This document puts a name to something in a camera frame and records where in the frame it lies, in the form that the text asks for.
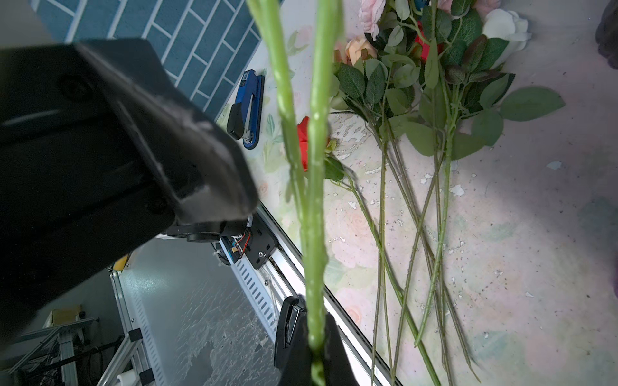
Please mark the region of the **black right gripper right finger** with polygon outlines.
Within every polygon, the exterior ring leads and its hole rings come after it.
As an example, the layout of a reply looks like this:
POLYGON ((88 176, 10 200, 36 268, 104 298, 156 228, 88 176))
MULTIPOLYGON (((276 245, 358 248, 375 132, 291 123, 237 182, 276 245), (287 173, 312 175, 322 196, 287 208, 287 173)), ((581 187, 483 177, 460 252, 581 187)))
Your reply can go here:
MULTIPOLYGON (((307 343, 306 315, 299 315, 289 343, 286 341, 287 322, 281 313, 277 327, 277 368, 281 371, 278 385, 312 385, 313 355, 307 343)), ((326 316, 323 366, 326 385, 358 385, 339 328, 330 314, 326 316)))

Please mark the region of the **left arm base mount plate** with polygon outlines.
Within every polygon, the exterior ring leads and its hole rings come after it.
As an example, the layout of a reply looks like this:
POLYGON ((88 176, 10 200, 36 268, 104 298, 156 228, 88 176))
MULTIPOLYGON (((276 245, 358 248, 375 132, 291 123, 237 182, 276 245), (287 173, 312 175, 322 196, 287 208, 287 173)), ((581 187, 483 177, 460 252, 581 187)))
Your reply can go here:
POLYGON ((225 223, 216 252, 224 265, 244 259, 255 270, 260 270, 278 246, 275 234, 259 214, 254 214, 247 220, 225 223))

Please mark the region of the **orange rose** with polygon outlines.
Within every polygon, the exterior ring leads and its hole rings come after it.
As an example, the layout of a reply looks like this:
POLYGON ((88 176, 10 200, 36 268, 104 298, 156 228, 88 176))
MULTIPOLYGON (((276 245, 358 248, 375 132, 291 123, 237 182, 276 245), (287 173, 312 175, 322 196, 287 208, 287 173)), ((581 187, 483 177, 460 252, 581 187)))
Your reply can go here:
POLYGON ((308 346, 312 350, 312 384, 325 385, 323 350, 326 340, 323 275, 328 262, 324 244, 323 182, 326 175, 328 114, 332 63, 336 40, 343 31, 340 1, 320 1, 315 25, 310 118, 307 128, 307 162, 301 159, 296 128, 290 66, 285 47, 280 5, 277 1, 251 1, 249 9, 264 39, 277 86, 286 158, 295 207, 302 225, 301 241, 306 280, 308 346))

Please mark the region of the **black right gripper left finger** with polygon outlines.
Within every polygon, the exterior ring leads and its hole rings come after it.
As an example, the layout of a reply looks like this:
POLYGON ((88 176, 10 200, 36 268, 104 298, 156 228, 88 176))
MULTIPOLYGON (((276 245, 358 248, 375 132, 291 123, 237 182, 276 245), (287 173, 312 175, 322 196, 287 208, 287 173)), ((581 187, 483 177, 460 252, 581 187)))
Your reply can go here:
POLYGON ((171 82, 146 40, 84 40, 74 48, 184 223, 241 220, 258 205, 238 143, 171 82))

